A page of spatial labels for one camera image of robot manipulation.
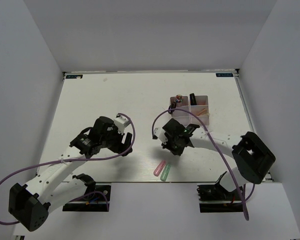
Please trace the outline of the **black handled scissors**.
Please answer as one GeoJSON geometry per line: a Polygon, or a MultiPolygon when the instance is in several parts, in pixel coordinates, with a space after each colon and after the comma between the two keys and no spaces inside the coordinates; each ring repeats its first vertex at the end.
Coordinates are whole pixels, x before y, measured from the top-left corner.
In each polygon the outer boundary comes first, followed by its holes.
{"type": "Polygon", "coordinates": [[[177,107],[177,103],[173,101],[170,106],[168,107],[168,113],[172,115],[175,111],[175,108],[177,107]]]}

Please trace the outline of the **pink tube of pencils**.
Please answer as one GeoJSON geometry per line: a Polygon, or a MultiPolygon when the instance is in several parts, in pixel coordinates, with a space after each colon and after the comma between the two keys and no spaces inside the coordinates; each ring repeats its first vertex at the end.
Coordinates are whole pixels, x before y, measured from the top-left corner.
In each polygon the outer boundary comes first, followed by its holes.
{"type": "Polygon", "coordinates": [[[178,106],[178,107],[182,106],[183,100],[184,100],[184,97],[181,94],[176,95],[174,98],[174,102],[175,102],[176,106],[178,106]]]}

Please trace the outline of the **green capped black marker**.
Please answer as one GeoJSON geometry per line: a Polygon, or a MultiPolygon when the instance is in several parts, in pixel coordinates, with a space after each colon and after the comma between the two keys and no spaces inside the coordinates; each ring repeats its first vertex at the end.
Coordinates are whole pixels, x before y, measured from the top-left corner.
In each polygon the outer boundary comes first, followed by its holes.
{"type": "Polygon", "coordinates": [[[189,100],[190,100],[190,105],[191,106],[196,106],[197,105],[197,100],[196,100],[196,96],[194,93],[191,93],[189,95],[189,100]]]}

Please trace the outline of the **pink correction tape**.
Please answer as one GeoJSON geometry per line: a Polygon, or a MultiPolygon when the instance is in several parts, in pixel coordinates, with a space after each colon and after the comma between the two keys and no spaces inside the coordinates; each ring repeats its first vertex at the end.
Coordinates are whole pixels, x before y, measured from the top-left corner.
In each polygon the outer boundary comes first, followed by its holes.
{"type": "Polygon", "coordinates": [[[162,172],[162,170],[164,169],[164,167],[166,166],[166,161],[162,160],[158,166],[155,168],[155,170],[153,171],[153,175],[158,177],[160,175],[160,173],[162,172]]]}

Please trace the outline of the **green correction tape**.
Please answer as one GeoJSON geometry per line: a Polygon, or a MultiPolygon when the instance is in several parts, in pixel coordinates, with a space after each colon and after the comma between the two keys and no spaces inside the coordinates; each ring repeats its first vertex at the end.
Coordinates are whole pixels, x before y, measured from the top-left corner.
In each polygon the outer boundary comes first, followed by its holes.
{"type": "Polygon", "coordinates": [[[166,164],[164,167],[164,170],[162,171],[161,176],[160,176],[160,180],[162,182],[165,182],[167,180],[170,169],[171,169],[171,165],[169,163],[166,164]]]}

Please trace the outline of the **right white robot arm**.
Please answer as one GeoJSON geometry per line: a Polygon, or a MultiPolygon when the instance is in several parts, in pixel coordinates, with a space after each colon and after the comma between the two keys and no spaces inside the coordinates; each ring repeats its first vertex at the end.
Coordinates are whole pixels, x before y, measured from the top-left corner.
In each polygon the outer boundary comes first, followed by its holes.
{"type": "Polygon", "coordinates": [[[184,126],[172,118],[163,127],[155,128],[153,136],[175,156],[181,156],[185,148],[191,147],[234,159],[236,166],[221,174],[215,184],[198,186],[200,200],[204,202],[238,200],[243,186],[261,184],[276,161],[272,151],[251,131],[241,136],[209,134],[200,125],[184,126]]]}

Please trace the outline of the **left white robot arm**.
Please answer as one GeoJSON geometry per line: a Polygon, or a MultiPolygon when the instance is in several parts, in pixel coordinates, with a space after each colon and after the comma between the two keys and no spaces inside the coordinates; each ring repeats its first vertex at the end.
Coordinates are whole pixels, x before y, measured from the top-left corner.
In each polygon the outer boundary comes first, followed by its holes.
{"type": "Polygon", "coordinates": [[[40,228],[55,209],[74,200],[89,200],[95,196],[96,182],[87,174],[72,176],[101,149],[108,149],[116,157],[125,157],[132,150],[133,134],[125,133],[132,121],[121,113],[114,119],[100,116],[92,127],[82,130],[69,144],[56,163],[51,163],[25,184],[14,184],[9,191],[8,211],[29,232],[40,228]]]}

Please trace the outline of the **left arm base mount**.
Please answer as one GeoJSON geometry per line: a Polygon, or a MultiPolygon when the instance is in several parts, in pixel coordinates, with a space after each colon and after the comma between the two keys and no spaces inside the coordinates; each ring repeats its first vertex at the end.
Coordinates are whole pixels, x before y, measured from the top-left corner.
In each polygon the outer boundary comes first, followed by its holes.
{"type": "Polygon", "coordinates": [[[110,184],[96,184],[96,193],[80,198],[77,201],[72,201],[62,207],[63,212],[108,212],[111,201],[110,184]]]}

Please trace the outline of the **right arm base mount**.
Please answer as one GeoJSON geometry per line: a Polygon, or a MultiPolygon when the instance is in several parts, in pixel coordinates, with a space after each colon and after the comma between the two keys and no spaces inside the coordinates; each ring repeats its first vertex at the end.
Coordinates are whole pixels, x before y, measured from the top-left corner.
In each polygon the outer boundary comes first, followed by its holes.
{"type": "Polygon", "coordinates": [[[237,190],[227,192],[215,184],[197,185],[200,213],[242,213],[243,204],[237,190]]]}

